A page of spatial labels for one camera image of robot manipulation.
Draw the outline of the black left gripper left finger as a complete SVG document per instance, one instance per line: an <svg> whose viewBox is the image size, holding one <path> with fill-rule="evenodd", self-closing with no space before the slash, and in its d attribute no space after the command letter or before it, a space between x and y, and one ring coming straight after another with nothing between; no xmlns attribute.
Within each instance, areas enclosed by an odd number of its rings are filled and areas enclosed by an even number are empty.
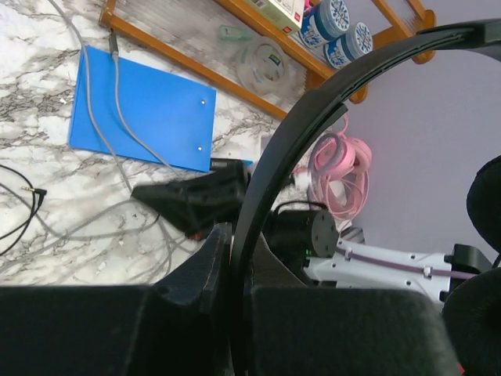
<svg viewBox="0 0 501 376"><path fill-rule="evenodd" d="M232 231L153 285L1 289L4 375L222 375Z"/></svg>

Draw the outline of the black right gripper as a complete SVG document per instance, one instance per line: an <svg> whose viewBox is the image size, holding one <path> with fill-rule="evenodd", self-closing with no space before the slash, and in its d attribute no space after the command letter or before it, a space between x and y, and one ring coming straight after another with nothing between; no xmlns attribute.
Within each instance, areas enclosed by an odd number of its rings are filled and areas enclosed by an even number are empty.
<svg viewBox="0 0 501 376"><path fill-rule="evenodd" d="M252 161L212 157L211 174L138 185L132 197L159 208L160 215L190 240L203 240L219 223L236 225L252 166Z"/></svg>

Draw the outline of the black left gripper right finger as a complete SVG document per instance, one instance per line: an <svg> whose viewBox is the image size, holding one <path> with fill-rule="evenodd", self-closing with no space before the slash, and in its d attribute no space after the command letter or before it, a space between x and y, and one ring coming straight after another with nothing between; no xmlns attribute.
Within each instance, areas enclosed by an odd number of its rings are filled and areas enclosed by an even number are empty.
<svg viewBox="0 0 501 376"><path fill-rule="evenodd" d="M458 375L444 324L422 294L306 287L269 250L248 273L251 375Z"/></svg>

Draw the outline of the black headphones with cable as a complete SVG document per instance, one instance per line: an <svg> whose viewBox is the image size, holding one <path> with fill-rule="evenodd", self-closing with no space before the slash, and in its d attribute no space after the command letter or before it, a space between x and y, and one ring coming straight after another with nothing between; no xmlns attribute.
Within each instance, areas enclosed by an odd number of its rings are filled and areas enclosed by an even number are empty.
<svg viewBox="0 0 501 376"><path fill-rule="evenodd" d="M251 330L246 318L248 273L257 242L264 239L265 214L283 180L319 134L345 113L345 100L353 92L415 55L441 49L470 50L498 59L500 22L491 19L435 27L375 50L304 94L277 128L250 181L238 223L231 227L225 293L226 366L233 365L236 374L251 375L247 361Z"/></svg>

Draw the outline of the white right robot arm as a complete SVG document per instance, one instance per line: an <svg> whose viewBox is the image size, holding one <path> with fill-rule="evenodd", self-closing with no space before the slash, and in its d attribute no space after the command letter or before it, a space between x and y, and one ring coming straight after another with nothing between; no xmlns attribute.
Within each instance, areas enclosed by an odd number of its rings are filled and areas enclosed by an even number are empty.
<svg viewBox="0 0 501 376"><path fill-rule="evenodd" d="M214 159L211 174L184 181L136 186L132 198L153 209L187 238L207 238L221 222L235 225L251 179L242 161ZM452 253L395 251L366 245L362 231L338 230L323 203L306 209L280 204L265 214L270 251L305 284L337 288L404 288L442 304L465 280L500 265L465 244Z"/></svg>

